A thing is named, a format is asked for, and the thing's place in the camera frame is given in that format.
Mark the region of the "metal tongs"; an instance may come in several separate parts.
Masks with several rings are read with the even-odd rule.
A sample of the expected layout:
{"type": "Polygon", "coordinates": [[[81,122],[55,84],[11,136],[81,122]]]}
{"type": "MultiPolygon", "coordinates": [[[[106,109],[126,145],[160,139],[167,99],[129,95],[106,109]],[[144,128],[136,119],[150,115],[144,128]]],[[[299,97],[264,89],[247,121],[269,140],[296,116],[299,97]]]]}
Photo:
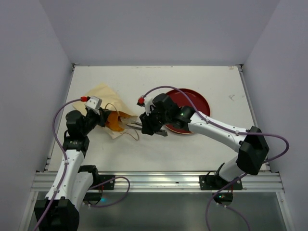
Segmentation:
{"type": "MultiPolygon", "coordinates": [[[[119,124],[123,128],[131,128],[131,129],[134,129],[134,130],[142,131],[142,123],[138,122],[138,121],[133,121],[131,119],[120,118],[119,119],[119,124]]],[[[163,137],[167,137],[168,136],[167,131],[164,130],[164,129],[160,129],[158,132],[155,132],[154,134],[155,135],[160,135],[160,136],[163,136],[163,137]]]]}

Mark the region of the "fake orange ring donut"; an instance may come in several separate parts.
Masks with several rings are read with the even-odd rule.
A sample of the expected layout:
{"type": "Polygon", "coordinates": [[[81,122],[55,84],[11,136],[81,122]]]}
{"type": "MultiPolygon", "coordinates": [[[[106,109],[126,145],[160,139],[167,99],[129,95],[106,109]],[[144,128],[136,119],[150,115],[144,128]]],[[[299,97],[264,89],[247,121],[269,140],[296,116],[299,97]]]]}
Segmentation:
{"type": "Polygon", "coordinates": [[[112,131],[122,132],[125,129],[120,126],[121,118],[129,119],[130,115],[123,112],[111,111],[110,115],[107,118],[105,126],[112,131]]]}

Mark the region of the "white paper bag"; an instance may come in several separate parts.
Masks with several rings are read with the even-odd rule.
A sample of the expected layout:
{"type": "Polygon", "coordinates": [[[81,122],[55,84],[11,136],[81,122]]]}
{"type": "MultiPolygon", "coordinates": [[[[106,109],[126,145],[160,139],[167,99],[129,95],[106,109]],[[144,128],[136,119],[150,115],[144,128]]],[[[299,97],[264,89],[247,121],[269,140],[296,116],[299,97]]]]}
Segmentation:
{"type": "MultiPolygon", "coordinates": [[[[131,120],[137,121],[137,115],[130,109],[123,100],[119,97],[119,95],[113,91],[109,86],[107,86],[104,83],[101,83],[97,85],[95,88],[91,89],[90,91],[85,93],[85,96],[95,96],[97,98],[100,98],[102,100],[101,108],[108,109],[110,111],[117,111],[117,112],[123,112],[128,115],[130,115],[131,120]]],[[[125,130],[122,132],[116,132],[110,130],[108,127],[99,127],[99,129],[108,135],[111,136],[112,139],[115,139],[123,134],[128,134],[130,129],[124,128],[125,130]]]]}

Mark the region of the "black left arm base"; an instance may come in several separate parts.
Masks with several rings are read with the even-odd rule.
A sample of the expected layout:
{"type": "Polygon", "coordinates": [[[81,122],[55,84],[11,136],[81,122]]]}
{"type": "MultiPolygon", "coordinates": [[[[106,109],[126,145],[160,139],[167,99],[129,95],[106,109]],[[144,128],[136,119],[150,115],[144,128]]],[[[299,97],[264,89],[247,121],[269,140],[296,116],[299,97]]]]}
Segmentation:
{"type": "MultiPolygon", "coordinates": [[[[91,185],[91,187],[96,186],[100,183],[103,183],[107,180],[110,180],[112,178],[114,178],[115,175],[97,175],[94,177],[94,181],[93,184],[91,185]]],[[[104,190],[113,190],[114,189],[114,180],[101,185],[101,186],[97,186],[95,188],[93,188],[94,192],[87,192],[84,199],[83,199],[83,203],[86,205],[97,205],[99,202],[102,201],[103,199],[103,191],[104,190]]]]}

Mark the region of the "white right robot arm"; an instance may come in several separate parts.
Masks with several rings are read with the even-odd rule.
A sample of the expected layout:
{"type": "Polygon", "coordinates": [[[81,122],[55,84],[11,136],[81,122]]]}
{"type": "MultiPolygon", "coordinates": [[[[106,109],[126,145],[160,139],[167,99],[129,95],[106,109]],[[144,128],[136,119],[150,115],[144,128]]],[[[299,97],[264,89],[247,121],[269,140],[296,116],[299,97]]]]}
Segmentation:
{"type": "Polygon", "coordinates": [[[178,106],[165,93],[155,98],[142,96],[137,104],[145,109],[140,115],[143,134],[154,135],[162,126],[172,125],[212,138],[237,153],[232,160],[221,164],[213,176],[205,179],[207,184],[220,189],[227,188],[231,181],[242,174],[257,175],[269,152],[268,144],[259,128],[229,126],[206,116],[195,106],[178,106]]]}

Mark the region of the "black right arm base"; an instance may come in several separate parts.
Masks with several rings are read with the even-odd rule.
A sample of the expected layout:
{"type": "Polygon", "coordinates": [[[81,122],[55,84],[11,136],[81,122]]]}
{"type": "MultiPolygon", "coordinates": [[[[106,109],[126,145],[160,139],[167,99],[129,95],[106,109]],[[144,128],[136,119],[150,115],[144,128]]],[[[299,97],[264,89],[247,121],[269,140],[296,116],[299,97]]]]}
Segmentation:
{"type": "MultiPolygon", "coordinates": [[[[213,175],[211,173],[212,171],[208,172],[206,175],[199,175],[199,185],[202,191],[218,191],[228,184],[227,181],[221,179],[216,175],[216,173],[213,172],[213,175]]],[[[236,183],[228,187],[226,192],[218,193],[214,197],[214,201],[220,205],[228,206],[233,202],[233,191],[242,189],[242,181],[238,180],[236,183]]]]}

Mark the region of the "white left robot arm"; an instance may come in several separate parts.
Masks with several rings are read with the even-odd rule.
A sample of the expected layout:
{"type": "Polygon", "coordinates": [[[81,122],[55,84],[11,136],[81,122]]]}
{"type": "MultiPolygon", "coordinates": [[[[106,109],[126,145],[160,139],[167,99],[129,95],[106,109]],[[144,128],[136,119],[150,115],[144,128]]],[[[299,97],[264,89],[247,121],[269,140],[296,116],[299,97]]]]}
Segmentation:
{"type": "Polygon", "coordinates": [[[42,200],[37,200],[34,213],[36,231],[76,231],[79,209],[88,189],[99,186],[100,177],[94,165],[84,165],[90,140],[88,134],[96,127],[104,127],[110,111],[87,109],[86,115],[78,110],[66,115],[67,130],[60,144],[63,157],[54,182],[42,200]]]}

